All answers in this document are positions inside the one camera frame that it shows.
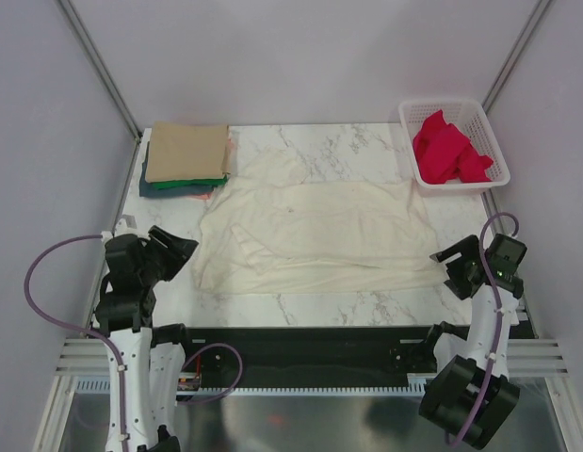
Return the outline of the white plastic laundry basket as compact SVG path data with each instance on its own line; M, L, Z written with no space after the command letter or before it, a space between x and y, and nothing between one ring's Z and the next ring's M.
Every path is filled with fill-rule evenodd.
M437 111L441 111L445 121L454 124L471 141L479 155L488 156L493 160L492 165L486 170L490 182L463 183L452 180L443 185L432 185L423 180L413 150L413 139L426 118ZM418 190L423 197L479 195L491 188L505 186L510 181L510 171L488 118L478 101L448 96L413 99L400 103L398 114L408 146L406 153Z

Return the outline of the left aluminium frame post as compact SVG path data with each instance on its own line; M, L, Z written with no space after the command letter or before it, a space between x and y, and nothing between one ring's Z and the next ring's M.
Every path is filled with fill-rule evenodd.
M127 130L134 138L135 142L140 142L142 132L138 126L138 123L135 120L127 103L123 99L115 79L110 73L110 70L107 68L105 61L91 34L89 33L88 28L84 24L80 13L75 7L74 2L71 0L56 0L55 4L63 15L68 26L72 30L78 45L84 52L90 66L97 74L103 88L118 111Z

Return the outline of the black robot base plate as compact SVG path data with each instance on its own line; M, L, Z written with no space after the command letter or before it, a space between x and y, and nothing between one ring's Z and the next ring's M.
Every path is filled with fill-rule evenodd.
M403 385L437 363L425 327L187 329L183 347L200 359L202 387Z

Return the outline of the cream white t shirt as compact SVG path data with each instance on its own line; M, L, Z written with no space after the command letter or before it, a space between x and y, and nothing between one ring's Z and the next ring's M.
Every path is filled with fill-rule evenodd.
M293 154L259 153L213 200L191 274L220 295L431 287L445 273L413 184L310 182Z

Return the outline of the folded tan t shirt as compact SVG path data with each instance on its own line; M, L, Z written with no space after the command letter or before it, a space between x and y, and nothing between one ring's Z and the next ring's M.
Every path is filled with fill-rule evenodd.
M229 170L227 125L183 125L156 121L146 166L148 183L222 179Z

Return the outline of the red t shirt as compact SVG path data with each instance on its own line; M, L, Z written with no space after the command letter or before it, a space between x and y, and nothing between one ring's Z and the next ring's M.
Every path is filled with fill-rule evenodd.
M488 183L486 174L494 161L480 155L454 124L438 110L425 119L413 139L413 151L421 178L431 185L459 179L462 183Z

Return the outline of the folded salmon pink t shirt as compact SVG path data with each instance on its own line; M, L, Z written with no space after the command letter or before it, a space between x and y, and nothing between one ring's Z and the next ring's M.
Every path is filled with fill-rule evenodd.
M228 143L227 143L227 153L228 153L228 170L231 172L233 171L233 166L234 166L234 154L236 152L237 149L237 142L230 137L228 139ZM216 191L217 187L213 187L212 191L209 193L204 193L202 195L191 195L191 198L193 199L197 199L197 200L201 200L201 201L208 201L212 195L214 194L214 192Z

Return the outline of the aluminium frame post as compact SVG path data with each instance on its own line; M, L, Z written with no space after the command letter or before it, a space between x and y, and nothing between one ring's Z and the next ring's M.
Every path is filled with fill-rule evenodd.
M555 0L538 0L535 2L534 8L528 15L526 22L521 28L519 35L510 48L502 67L484 98L482 108L486 113L490 113L494 108L503 89L508 84L521 59L526 54L529 45L533 42L537 32L555 4Z
M78 45L84 52L90 66L97 74L103 88L118 111L127 130L134 138L135 142L140 142L142 132L138 126L138 123L135 120L127 103L123 99L115 79L110 73L110 70L107 68L105 61L91 34L89 33L88 28L84 24L80 13L75 7L74 2L71 0L56 0L55 4L63 15L68 26L72 30Z

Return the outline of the folded blue grey t shirt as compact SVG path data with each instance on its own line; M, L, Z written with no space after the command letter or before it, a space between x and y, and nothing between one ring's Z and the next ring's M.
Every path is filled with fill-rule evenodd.
M146 151L144 161L141 165L141 175L138 182L138 194L147 199L171 199L179 197L191 197L191 195L202 195L212 191L214 186L182 186L172 189L155 189L146 180L146 171L149 161L149 151Z

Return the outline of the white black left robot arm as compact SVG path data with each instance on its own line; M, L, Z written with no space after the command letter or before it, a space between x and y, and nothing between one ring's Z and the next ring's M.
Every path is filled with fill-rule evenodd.
M110 414L105 450L178 451L173 432L178 379L195 363L182 324L155 327L154 288L171 281L198 243L153 226L105 242L108 271L95 317L108 358Z

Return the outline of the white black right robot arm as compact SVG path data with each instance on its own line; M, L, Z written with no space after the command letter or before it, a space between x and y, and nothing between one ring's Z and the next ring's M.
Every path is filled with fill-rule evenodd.
M515 408L519 388L509 381L510 325L524 283L517 276L526 245L496 234L488 248L470 235L432 255L445 264L445 285L470 300L467 333L447 322L433 326L421 347L423 364L437 371L420 402L422 417L445 432L449 444L483 449Z

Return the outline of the right aluminium frame post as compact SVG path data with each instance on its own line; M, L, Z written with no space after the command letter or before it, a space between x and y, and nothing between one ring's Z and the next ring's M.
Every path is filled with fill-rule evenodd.
M537 32L555 4L555 0L538 0L535 2L534 8L528 15L526 22L521 28L519 35L510 48L502 67L484 98L482 108L486 113L490 113L494 108L503 89L508 84L521 59L526 54L529 45L533 42Z

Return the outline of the folded green t shirt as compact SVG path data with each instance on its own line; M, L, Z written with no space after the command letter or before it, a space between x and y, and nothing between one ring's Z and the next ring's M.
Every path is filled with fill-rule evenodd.
M150 183L155 189L172 189L182 186L224 186L228 182L228 176L224 175L217 179L191 179L191 180L172 180L164 182Z

